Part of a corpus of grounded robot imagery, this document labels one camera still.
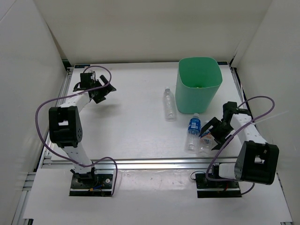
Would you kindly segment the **orange white label bottle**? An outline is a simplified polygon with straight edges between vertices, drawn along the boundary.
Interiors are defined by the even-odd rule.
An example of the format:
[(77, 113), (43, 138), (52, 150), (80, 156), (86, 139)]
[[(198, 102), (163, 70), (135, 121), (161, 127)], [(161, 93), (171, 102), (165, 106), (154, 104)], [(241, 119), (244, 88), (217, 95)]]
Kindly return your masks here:
[(210, 134), (210, 127), (200, 135), (200, 154), (208, 156), (212, 149), (213, 137)]

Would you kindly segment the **clear bottle white cap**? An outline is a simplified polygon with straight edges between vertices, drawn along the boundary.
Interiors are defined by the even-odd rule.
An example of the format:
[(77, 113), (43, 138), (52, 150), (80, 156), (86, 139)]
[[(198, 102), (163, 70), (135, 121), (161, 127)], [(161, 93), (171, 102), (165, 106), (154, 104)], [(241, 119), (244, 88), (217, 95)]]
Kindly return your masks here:
[(163, 104), (165, 111), (165, 119), (167, 121), (175, 121), (177, 118), (175, 97), (169, 87), (165, 87), (165, 91), (163, 93)]

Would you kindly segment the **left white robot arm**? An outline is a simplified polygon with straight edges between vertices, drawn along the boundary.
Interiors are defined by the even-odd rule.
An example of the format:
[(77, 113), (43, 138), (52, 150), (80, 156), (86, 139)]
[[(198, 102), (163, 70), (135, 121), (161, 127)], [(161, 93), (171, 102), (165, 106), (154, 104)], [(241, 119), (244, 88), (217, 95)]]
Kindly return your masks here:
[(94, 72), (81, 73), (80, 82), (73, 89), (74, 96), (68, 97), (65, 103), (49, 109), (49, 131), (51, 142), (61, 148), (73, 160), (71, 170), (78, 182), (92, 188), (98, 183), (98, 176), (88, 158), (81, 141), (83, 128), (80, 120), (80, 111), (92, 100), (100, 103), (106, 100), (106, 95), (116, 89), (108, 83), (104, 75), (96, 78)]

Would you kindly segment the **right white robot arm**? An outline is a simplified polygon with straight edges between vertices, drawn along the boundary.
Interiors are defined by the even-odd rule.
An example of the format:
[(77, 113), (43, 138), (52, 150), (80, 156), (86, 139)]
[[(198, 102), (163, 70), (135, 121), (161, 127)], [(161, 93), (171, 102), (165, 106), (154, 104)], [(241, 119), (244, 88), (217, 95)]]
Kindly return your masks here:
[(221, 152), (229, 142), (238, 136), (241, 150), (234, 164), (221, 163), (218, 171), (213, 173), (211, 167), (206, 172), (206, 180), (215, 187), (222, 187), (227, 181), (245, 181), (271, 185), (276, 175), (279, 148), (268, 143), (258, 132), (252, 122), (251, 113), (241, 109), (236, 102), (223, 105), (223, 117), (212, 118), (200, 133), (209, 131), (217, 145), (215, 150)]

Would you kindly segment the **green plastic bin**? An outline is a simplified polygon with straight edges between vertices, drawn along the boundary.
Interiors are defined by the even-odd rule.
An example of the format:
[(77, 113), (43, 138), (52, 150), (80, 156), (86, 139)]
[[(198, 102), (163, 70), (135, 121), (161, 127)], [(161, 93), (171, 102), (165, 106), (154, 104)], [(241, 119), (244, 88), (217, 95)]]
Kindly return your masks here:
[(178, 63), (175, 102), (180, 113), (203, 113), (223, 81), (217, 61), (209, 57), (183, 58)]

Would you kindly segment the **blue label plastic bottle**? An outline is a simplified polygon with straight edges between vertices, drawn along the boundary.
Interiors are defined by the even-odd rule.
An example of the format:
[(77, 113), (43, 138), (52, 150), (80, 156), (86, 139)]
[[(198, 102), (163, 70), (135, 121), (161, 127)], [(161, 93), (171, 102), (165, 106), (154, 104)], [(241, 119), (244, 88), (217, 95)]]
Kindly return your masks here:
[(197, 151), (199, 150), (200, 143), (200, 131), (201, 121), (198, 113), (194, 113), (193, 117), (189, 121), (187, 129), (187, 150)]

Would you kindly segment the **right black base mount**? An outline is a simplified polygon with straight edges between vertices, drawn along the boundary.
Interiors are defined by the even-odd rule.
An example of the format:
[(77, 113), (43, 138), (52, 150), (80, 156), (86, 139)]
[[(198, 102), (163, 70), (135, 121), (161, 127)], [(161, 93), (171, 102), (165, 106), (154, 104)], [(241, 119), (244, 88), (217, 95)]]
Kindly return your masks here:
[(222, 181), (222, 175), (234, 179), (234, 163), (216, 163), (211, 166), (208, 177), (205, 171), (194, 171), (190, 179), (196, 182), (198, 198), (239, 198), (242, 197), (237, 181)]

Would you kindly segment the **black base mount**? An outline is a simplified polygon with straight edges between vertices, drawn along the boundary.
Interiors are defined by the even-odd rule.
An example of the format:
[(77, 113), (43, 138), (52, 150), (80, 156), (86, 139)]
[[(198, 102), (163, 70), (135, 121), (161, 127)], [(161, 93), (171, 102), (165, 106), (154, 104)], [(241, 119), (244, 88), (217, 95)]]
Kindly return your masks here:
[(69, 196), (76, 197), (112, 197), (113, 178), (112, 173), (96, 173), (92, 168), (88, 173), (76, 173), (70, 170), (72, 179)]
[(196, 182), (198, 198), (239, 198), (242, 197), (237, 181), (222, 181), (222, 175), (234, 179), (234, 163), (216, 163), (211, 166), (208, 177), (205, 171), (194, 171), (190, 179)]

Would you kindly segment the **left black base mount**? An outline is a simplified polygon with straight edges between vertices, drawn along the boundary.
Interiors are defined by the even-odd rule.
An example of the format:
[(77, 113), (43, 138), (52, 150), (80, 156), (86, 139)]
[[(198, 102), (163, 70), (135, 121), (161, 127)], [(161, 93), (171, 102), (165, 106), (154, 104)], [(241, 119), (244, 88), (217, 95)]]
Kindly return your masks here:
[(112, 197), (113, 178), (112, 173), (96, 173), (92, 168), (88, 173), (76, 173), (70, 170), (72, 179), (69, 196), (76, 197)]

